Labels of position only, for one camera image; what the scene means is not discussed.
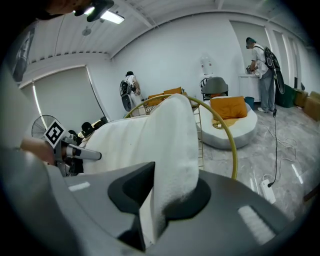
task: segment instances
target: hair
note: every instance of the hair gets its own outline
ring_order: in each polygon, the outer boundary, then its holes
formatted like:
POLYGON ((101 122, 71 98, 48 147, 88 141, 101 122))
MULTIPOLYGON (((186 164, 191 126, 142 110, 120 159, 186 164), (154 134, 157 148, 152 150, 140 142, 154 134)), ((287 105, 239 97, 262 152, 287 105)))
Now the hair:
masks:
POLYGON ((257 41, 254 40, 253 38, 251 37, 247 37, 246 40, 245 40, 246 44, 247 45, 251 45, 251 44, 255 44, 257 41))
POLYGON ((134 73, 132 71, 128 71, 125 76, 134 76, 134 73))

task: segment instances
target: blue trash can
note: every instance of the blue trash can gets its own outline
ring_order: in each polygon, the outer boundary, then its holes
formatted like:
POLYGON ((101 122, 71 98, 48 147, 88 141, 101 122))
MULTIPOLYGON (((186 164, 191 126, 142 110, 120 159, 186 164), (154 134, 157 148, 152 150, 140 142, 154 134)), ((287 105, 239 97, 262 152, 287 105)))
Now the blue trash can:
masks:
POLYGON ((255 98, 253 98, 253 97, 245 97, 244 101, 245 101, 245 103, 247 103, 250 106, 250 108, 252 110, 254 110, 255 98))

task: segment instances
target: white cable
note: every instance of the white cable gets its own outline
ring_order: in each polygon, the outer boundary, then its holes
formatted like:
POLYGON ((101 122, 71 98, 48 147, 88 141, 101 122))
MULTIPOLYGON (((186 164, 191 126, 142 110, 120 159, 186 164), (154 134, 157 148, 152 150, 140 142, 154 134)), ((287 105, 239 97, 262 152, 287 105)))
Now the white cable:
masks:
MULTIPOLYGON (((269 130, 269 128, 268 128, 263 122, 261 122, 261 123, 262 123, 263 126, 268 130, 268 132, 271 134, 271 136, 272 136, 274 139, 276 139, 276 136, 269 130)), ((289 148, 289 149, 293 149, 293 150, 294 150, 294 160, 289 159, 289 158, 287 158, 287 157, 283 157, 283 158, 281 158, 281 160, 280 160, 280 169, 279 169, 279 179, 280 179, 280 178, 281 178, 281 163, 282 163, 282 160, 288 160, 288 161, 290 161, 290 162, 292 162, 292 163, 294 163, 294 162, 297 161, 297 149, 296 149, 297 142, 296 142, 293 138, 285 138, 284 140, 281 140, 281 139, 278 139, 278 138, 277 138, 277 141, 278 141, 282 146, 284 146, 285 148, 289 148), (287 140, 292 140, 292 141, 294 141, 295 145, 287 142, 287 140)), ((265 174, 265 175, 263 175, 263 177, 262 177, 262 180, 263 180, 263 181, 265 180, 265 176, 270 176, 270 177, 272 177, 272 175, 270 175, 270 174, 265 174)))

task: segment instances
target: ceiling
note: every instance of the ceiling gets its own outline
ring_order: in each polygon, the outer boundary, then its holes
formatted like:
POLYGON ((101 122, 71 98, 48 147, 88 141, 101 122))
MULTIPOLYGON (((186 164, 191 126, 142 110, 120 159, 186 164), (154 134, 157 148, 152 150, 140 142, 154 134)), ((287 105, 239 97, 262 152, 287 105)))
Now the ceiling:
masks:
POLYGON ((298 20, 277 0, 113 0, 111 11, 125 20, 87 22, 73 13, 39 21, 28 64, 54 56, 76 53, 103 53, 115 56, 138 36, 170 20, 207 12, 239 12, 256 15, 293 31, 308 40, 298 20), (82 35, 88 27, 91 34, 82 35))

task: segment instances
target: orange pillow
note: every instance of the orange pillow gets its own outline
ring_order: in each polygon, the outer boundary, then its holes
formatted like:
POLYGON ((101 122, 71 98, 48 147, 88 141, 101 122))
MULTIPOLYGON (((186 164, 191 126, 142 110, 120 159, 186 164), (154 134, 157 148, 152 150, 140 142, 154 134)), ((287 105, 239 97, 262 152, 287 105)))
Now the orange pillow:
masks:
POLYGON ((181 91, 181 87, 179 87, 171 90, 165 90, 163 94, 181 94, 181 91))
POLYGON ((247 107, 242 96, 230 98, 210 99, 211 108, 215 110, 222 119, 245 118, 247 107))
MULTIPOLYGON (((153 97, 156 97, 156 96, 160 96, 160 95, 164 95, 163 93, 160 93, 160 94, 156 94, 156 95, 150 95, 148 97, 148 99, 152 99, 153 97)), ((164 99, 163 98, 156 98, 154 100, 150 100, 148 102, 148 106, 151 107, 151 106, 157 106, 159 105, 164 99)))

